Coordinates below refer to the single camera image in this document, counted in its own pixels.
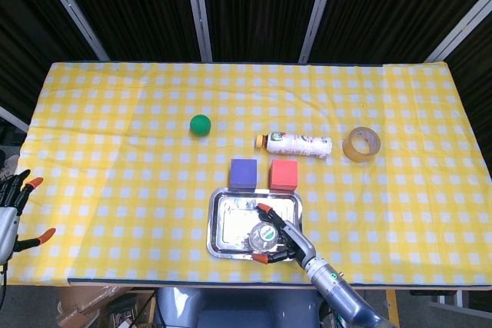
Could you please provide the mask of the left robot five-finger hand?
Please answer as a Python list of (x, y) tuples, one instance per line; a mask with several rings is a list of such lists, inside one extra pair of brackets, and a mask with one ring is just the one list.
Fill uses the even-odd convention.
[(1, 182), (1, 266), (4, 267), (12, 254), (38, 247), (48, 242), (56, 232), (55, 228), (46, 230), (41, 236), (27, 240), (18, 239), (18, 227), (31, 192), (42, 182), (36, 177), (25, 182), (29, 169), (7, 177)]

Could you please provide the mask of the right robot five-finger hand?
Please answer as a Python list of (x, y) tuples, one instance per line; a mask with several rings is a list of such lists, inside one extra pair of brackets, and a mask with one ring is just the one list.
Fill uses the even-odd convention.
[(253, 253), (252, 259), (263, 264), (296, 260), (299, 266), (304, 269), (308, 262), (316, 257), (314, 245), (292, 222), (283, 220), (272, 207), (258, 203), (256, 209), (262, 220), (266, 220), (274, 226), (284, 240), (287, 249), (272, 254)]

